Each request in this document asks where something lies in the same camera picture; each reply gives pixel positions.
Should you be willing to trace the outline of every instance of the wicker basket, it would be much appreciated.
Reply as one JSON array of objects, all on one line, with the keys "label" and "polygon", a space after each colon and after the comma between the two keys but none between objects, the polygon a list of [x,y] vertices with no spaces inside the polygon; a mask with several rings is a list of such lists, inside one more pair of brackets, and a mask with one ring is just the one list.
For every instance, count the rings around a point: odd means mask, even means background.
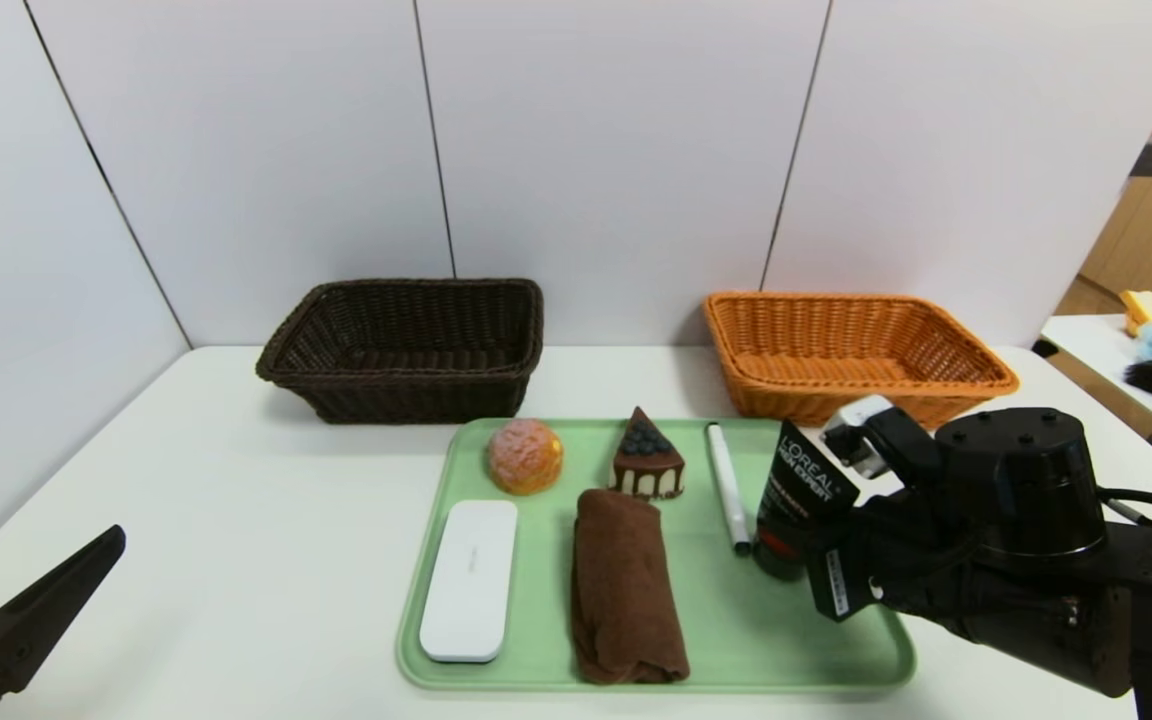
[{"label": "wicker basket", "polygon": [[1020,379],[931,302],[890,295],[722,291],[705,300],[742,415],[818,427],[847,402],[884,395],[935,427]]},{"label": "wicker basket", "polygon": [[327,283],[280,325],[256,374],[328,423],[507,418],[541,329],[540,288],[525,279]]}]

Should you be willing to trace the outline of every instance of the table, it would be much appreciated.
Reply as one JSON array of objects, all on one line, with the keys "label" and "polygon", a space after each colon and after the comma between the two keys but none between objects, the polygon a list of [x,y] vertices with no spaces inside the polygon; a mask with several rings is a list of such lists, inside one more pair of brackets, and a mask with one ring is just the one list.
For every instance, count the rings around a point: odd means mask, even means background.
[{"label": "table", "polygon": [[[905,621],[914,682],[878,696],[420,691],[399,675],[394,639],[456,429],[329,427],[255,377],[258,351],[184,356],[0,530],[0,602],[109,524],[128,533],[122,561],[0,720],[1135,718],[1129,698],[918,619]],[[1036,355],[998,351],[1023,386],[991,406],[1079,416],[1102,483],[1152,488],[1143,439]],[[704,347],[547,348],[522,414],[608,418],[635,404],[660,418],[733,414]]]},{"label": "table", "polygon": [[1151,393],[1123,382],[1126,369],[1138,359],[1123,314],[1058,314],[1043,325],[1043,336],[1152,414]]}]

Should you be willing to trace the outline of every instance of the white wall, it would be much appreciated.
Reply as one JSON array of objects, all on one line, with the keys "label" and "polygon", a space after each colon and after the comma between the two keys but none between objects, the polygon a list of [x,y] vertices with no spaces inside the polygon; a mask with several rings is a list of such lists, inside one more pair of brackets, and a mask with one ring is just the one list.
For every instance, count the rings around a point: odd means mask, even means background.
[{"label": "white wall", "polygon": [[1152,128],[1152,0],[836,0],[767,290],[1029,346]]},{"label": "white wall", "polygon": [[333,279],[450,275],[411,0],[33,9],[196,344],[264,343]]},{"label": "white wall", "polygon": [[756,290],[827,0],[420,0],[462,276],[558,344],[705,342]]},{"label": "white wall", "polygon": [[20,0],[0,0],[0,525],[185,350]]}]

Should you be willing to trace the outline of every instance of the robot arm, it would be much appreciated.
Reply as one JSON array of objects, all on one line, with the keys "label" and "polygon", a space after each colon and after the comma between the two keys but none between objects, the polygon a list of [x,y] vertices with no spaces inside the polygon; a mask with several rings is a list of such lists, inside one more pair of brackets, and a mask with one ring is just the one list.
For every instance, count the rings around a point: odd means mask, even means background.
[{"label": "robot arm", "polygon": [[[890,469],[904,484],[805,521],[760,515],[764,532],[799,553],[823,615],[842,621],[882,602],[1097,692],[1135,687],[1139,717],[1152,720],[1152,526],[1102,518],[1078,419],[1011,409],[932,437],[865,397],[823,439],[863,477]],[[823,465],[831,486],[855,487]],[[797,479],[780,486],[812,492]]]},{"label": "robot arm", "polygon": [[123,528],[105,530],[0,607],[0,700],[26,688],[126,544]]}]

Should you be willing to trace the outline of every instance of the brown towel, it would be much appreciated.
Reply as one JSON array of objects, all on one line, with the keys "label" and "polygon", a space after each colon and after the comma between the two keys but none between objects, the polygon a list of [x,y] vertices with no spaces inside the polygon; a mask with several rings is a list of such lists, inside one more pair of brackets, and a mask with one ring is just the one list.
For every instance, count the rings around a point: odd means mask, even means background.
[{"label": "brown towel", "polygon": [[634,497],[590,488],[576,506],[573,642],[591,683],[687,679],[660,511]]}]

